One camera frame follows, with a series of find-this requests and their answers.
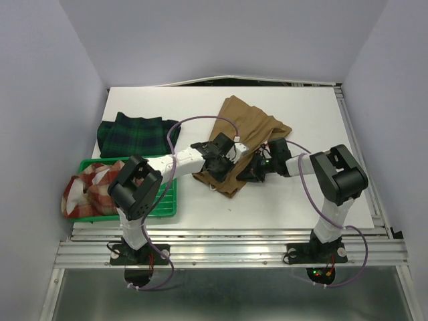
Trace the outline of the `tan pleated skirt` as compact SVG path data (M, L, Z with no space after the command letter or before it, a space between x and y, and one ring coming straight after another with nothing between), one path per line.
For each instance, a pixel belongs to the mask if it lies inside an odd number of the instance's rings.
M225 99L218 116L230 120L233 124L224 120L216 120L209 139L213 140L221 132L229 138L233 138L238 132L240 142L249 148L249 153L238 161L235 168L222 183L217 182L207 172L195 173L193 178L213 187L222 195L232 198L246 185L245 182L238 181L237 176L249 164L253 153L262 143L289 135L292 128L266 114L262 109L250 106L236 96Z

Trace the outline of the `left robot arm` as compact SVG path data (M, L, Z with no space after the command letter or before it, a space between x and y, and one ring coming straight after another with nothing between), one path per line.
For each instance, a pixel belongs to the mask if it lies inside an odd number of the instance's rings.
M239 137L223 133L214 140L196 142L180 152L144 158L131 156L108 188L122 227L120 243L109 245L111 265L163 264L170 247L150 246L145 225L173 181L185 175L207 172L222 183L248 148Z

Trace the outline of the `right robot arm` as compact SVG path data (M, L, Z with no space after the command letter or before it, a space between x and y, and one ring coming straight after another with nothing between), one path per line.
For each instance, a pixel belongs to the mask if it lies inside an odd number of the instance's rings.
M307 175L314 175L324 197L322 208L315 209L318 222L308 242L287 244L283 261L289 265L346 263L344 221L355 200L368 187L368 177L343 144L325 152L304 152L298 156L292 156L289 145L285 138L262 144L237 180L263 182L266 175L275 173L303 181Z

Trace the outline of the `green plaid skirt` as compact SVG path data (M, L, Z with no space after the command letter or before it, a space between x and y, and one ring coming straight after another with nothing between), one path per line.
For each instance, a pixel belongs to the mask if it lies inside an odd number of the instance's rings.
M159 156L170 153L167 142L176 144L181 127L176 120L155 118L131 118L118 112L114 121L103 120L97 129L97 143L101 158L116 158L139 154Z

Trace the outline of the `red plaid skirt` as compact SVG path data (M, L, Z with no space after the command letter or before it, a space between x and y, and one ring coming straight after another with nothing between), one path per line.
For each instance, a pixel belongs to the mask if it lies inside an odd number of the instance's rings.
M92 163L72 176L62 195L63 216L68 219L117 216L108 188L123 166L121 160L111 165Z

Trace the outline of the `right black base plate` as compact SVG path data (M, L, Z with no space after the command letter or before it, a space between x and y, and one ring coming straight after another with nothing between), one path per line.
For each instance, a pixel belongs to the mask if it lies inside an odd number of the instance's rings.
M347 263L345 246L340 243L289 243L286 245L288 264Z

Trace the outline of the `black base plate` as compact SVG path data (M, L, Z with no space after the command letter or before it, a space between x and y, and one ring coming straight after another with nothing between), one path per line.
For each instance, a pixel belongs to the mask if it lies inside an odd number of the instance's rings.
M106 245L110 251L110 265L168 265L167 259L155 251L149 244L145 244L139 250L132 249L121 241L108 242Z
M347 263L345 246L340 243L289 243L286 245L288 264Z

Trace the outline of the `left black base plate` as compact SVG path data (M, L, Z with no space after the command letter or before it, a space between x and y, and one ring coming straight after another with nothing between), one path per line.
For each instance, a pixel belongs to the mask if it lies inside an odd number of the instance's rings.
M132 249L121 241L108 242L106 245L110 251L110 265L168 265L167 259L155 251L149 244L145 244L139 250Z

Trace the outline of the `aluminium frame rail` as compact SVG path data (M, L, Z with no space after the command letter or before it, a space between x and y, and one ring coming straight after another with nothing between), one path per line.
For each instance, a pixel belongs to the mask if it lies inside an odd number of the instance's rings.
M205 140L224 99L237 96L292 127L291 150L346 145L362 160L342 90L328 87L145 86L110 89L103 118L162 115L185 119L178 148ZM403 239L389 229L373 187L355 202L343 241L348 261L336 285L314 285L304 265L282 260L305 243L317 214L296 177L247 185L234 198L191 177L178 181L177 214L151 219L148 233L170 247L174 268L155 267L162 288L137 291L124 266L110 263L116 221L75 223L59 244L42 320L422 320Z

